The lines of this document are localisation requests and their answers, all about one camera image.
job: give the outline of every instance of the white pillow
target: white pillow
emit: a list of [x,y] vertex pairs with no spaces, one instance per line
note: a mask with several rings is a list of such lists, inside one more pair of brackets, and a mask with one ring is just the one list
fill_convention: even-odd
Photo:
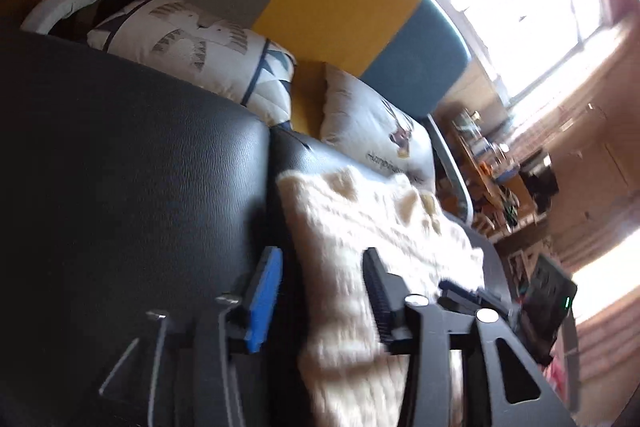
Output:
[[320,138],[386,176],[404,172],[416,187],[435,192],[427,130],[375,90],[330,64]]
[[289,126],[293,55],[185,1],[136,0],[87,41],[241,103],[268,125]]

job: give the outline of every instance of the window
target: window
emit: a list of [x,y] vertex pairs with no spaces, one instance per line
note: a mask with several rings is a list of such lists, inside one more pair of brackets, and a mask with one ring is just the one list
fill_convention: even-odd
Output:
[[574,273],[578,293],[572,304],[576,324],[584,322],[640,285],[640,229]]
[[600,0],[437,0],[508,105],[584,49],[602,24]]

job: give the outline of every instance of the curtain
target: curtain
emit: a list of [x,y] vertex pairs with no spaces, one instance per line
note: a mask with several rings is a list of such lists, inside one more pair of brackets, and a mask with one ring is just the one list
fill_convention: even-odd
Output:
[[[562,266],[574,273],[612,250],[638,228],[640,190],[615,201],[596,219],[553,234],[554,251]],[[598,292],[598,288],[582,291]],[[578,325],[577,335],[580,381],[606,378],[610,370],[640,350],[640,287]]]
[[640,350],[640,292],[613,306],[612,313],[577,327],[582,382],[604,375]]
[[616,200],[605,212],[552,234],[554,251],[570,273],[595,261],[640,228],[640,190]]

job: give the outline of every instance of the wooden furniture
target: wooden furniture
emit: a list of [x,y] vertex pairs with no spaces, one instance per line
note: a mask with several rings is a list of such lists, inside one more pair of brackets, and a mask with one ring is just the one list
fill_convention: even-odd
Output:
[[[498,241],[509,235],[511,229],[504,219],[504,195],[500,185],[482,171],[469,146],[454,128],[447,133],[447,142],[456,158],[474,205],[476,208],[480,207],[480,212],[474,217],[474,223],[478,223],[476,229],[492,241]],[[517,174],[505,182],[503,186],[513,192],[520,202],[517,214],[518,222],[522,226],[535,222],[536,204],[520,175]],[[447,212],[455,213],[458,203],[456,197],[451,194],[439,194],[439,196],[442,207]],[[486,220],[482,218],[482,215],[494,220],[496,225],[494,229],[486,226]]]

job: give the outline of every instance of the knitted blanket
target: knitted blanket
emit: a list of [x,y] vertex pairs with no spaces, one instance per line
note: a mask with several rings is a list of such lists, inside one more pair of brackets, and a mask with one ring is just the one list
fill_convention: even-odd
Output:
[[[395,427],[408,359],[386,354],[379,343],[362,252],[377,248],[388,271],[402,276],[412,293],[435,298],[440,279],[468,289],[483,286],[482,251],[471,248],[433,194],[418,192],[404,174],[383,183],[353,168],[320,175],[289,171],[278,188],[309,305],[298,366],[316,425]],[[460,363],[452,364],[458,401],[460,370]],[[452,419],[460,416],[452,410]]]

